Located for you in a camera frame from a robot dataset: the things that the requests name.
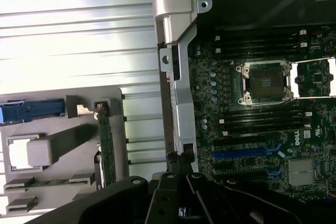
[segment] motherboard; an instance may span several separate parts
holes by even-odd
[[[189,44],[200,172],[304,201],[336,191],[336,29],[199,33]]]

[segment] aluminum chassis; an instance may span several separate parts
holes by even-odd
[[[194,172],[198,172],[198,160],[187,46],[197,34],[195,21],[198,14],[211,10],[213,1],[153,0],[166,145],[173,144],[174,150],[180,154],[185,151],[185,144],[193,144]],[[179,80],[174,80],[173,76],[172,46],[177,46],[178,49]]]

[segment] blue pci express slot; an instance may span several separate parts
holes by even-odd
[[[212,157],[214,159],[223,159],[223,158],[235,158],[235,157],[265,156],[265,155],[271,155],[273,152],[278,151],[280,147],[281,144],[278,144],[274,148],[258,147],[250,149],[218,151],[213,152]]]
[[[9,101],[0,103],[0,123],[30,122],[40,116],[65,112],[63,99],[42,101]]]

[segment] cpu socket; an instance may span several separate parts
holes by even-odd
[[[291,64],[284,60],[246,62],[236,67],[242,75],[241,105],[271,105],[293,98],[290,90]]]

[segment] mounting hole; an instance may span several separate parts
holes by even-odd
[[[169,57],[167,55],[162,57],[162,62],[165,64],[169,64]]]
[[[159,215],[165,215],[166,211],[164,209],[159,209],[158,213],[159,213]]]
[[[201,6],[202,6],[203,8],[206,8],[206,7],[208,6],[208,2],[201,2]]]
[[[141,180],[139,180],[139,179],[135,179],[135,180],[132,180],[132,183],[133,183],[133,184],[140,184],[140,183],[141,183]]]

